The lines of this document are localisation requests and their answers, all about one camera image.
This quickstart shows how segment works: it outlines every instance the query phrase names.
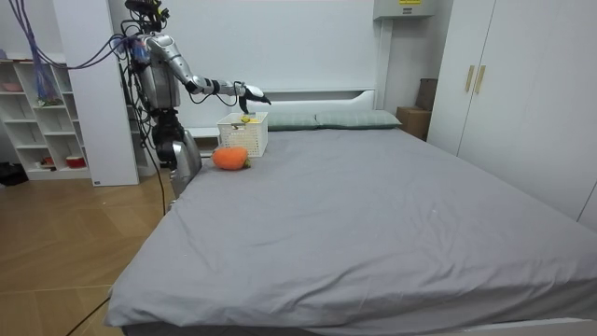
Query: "humanoid robot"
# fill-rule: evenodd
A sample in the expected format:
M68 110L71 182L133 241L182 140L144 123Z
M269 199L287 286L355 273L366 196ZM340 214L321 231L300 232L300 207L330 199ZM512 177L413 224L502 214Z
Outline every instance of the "humanoid robot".
M132 55L132 71L138 76L145 96L147 111L156 126L152 140L158 158L171 169L171 181L176 197L201 169L199 150L189 132L178 122L176 107L180 94L176 80L190 94L236 96L241 110L248 114L246 101L270 104L259 88L240 81L209 79L191 72L178 51L174 39L161 32L162 24L170 17L167 8L160 8L156 0L127 0L125 6L138 19L128 22L139 25L141 32L132 36L127 48Z

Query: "white wardrobe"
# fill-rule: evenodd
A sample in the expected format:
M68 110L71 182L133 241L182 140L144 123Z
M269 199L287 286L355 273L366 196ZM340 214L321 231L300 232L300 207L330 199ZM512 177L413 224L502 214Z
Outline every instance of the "white wardrobe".
M454 1L429 143L597 230L595 102L597 1Z

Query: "white shelf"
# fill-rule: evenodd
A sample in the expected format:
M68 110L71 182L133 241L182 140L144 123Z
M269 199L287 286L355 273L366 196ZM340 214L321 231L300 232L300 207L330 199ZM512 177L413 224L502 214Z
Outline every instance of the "white shelf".
M15 146L16 149L43 149L48 148L48 145L19 145Z
M28 169L27 173L52 173L49 168L32 168Z
M194 138L208 138L208 137L218 137L220 136L220 129L217 127L195 127L195 128L187 128L187 131Z
M37 121L35 119L8 119L8 120L4 120L4 123L25 123L25 122L36 123Z
M69 156L86 156L68 70L48 64L42 68L63 104L38 105L31 62L0 62L0 83L18 83L23 88L13 92L0 87L0 120L29 179L90 178L87 167L71 169L66 164ZM45 159L54 161L55 171L37 167Z
M0 91L0 95L25 95L25 92L22 91Z
M66 105L34 106L34 109L65 109Z
M64 131L64 132L45 132L45 136L61 136L61 135L76 135L75 131Z
M82 167L82 168L62 168L60 171L61 172L86 172L88 169L87 167Z

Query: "cardboard box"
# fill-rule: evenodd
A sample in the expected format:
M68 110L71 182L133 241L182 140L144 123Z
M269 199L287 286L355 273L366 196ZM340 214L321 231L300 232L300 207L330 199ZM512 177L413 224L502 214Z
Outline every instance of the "cardboard box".
M396 117L402 122L400 130L427 140L431 111L419 107L399 107L396 109Z
M436 100L437 79L423 78L419 86L419 94L415 105L428 111L433 111L433 103Z

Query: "gold door handle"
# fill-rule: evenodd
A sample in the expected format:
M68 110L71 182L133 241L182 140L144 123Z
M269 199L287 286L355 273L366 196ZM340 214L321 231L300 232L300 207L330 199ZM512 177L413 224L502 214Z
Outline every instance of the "gold door handle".
M465 87L465 91L469 92L470 91L470 82L473 81L473 75L475 74L475 65L471 65L468 68L468 78L466 79L466 87Z
M481 92L481 83L483 82L483 77L485 77L485 65L482 65L479 69L479 75L477 76L477 83L475 83L475 93L479 94Z

